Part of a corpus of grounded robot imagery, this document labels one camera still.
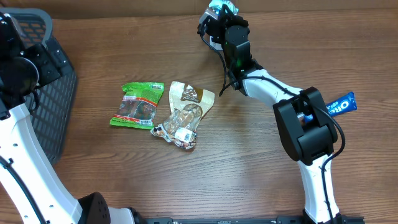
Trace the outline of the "green snack bag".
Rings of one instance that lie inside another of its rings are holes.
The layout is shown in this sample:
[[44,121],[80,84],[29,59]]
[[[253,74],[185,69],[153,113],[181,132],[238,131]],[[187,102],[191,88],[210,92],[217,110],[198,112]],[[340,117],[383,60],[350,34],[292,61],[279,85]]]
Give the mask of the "green snack bag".
[[152,129],[164,84],[158,82],[131,82],[122,87],[124,96],[119,109],[111,118],[111,126]]

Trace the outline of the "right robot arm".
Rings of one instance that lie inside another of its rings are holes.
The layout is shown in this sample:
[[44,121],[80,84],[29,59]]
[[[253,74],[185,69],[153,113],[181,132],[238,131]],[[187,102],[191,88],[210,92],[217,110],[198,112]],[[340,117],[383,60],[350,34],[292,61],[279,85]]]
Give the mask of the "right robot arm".
[[337,140],[345,140],[329,114],[319,90],[302,90],[272,77],[252,57],[249,24],[231,1],[212,1],[199,20],[198,34],[209,35],[207,46],[221,59],[222,89],[232,87],[274,111],[280,141],[299,165],[305,192],[305,223],[341,220],[331,180],[331,162],[339,154]]

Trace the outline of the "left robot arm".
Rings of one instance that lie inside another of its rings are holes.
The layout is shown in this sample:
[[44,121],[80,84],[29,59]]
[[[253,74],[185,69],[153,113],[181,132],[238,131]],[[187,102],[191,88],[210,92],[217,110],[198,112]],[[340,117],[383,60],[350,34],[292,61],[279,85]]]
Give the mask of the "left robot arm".
[[52,36],[52,20],[40,9],[29,12],[45,24],[43,40],[27,47],[13,18],[1,9],[1,183],[24,223],[140,223],[131,207],[109,207],[99,192],[80,199],[65,188],[35,134],[25,97],[73,74],[66,53]]

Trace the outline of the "beige nut snack bag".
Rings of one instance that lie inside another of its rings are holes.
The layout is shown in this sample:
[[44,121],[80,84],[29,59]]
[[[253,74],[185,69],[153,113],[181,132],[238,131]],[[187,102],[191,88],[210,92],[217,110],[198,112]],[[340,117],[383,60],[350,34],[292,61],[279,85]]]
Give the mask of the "beige nut snack bag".
[[171,115],[151,129],[150,133],[189,150],[195,147],[197,127],[213,107],[214,101],[215,94],[211,91],[173,81],[169,91]]

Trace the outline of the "blue Oreo cookie pack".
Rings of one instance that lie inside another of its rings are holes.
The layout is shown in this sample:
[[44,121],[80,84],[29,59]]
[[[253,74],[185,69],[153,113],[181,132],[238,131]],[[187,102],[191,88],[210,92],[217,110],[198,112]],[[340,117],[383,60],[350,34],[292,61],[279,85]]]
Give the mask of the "blue Oreo cookie pack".
[[332,117],[358,109],[355,95],[352,91],[347,93],[345,96],[342,96],[339,99],[327,104],[326,108],[329,115]]

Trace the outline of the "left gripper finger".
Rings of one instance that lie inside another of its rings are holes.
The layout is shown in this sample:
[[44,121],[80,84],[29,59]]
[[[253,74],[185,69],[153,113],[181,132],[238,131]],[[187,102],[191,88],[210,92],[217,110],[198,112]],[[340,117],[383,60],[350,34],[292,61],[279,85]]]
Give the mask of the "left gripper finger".
[[47,46],[47,52],[53,56],[62,58],[64,56],[63,50],[55,37],[51,37],[45,41]]
[[73,66],[64,51],[55,51],[54,60],[62,76],[73,73]]

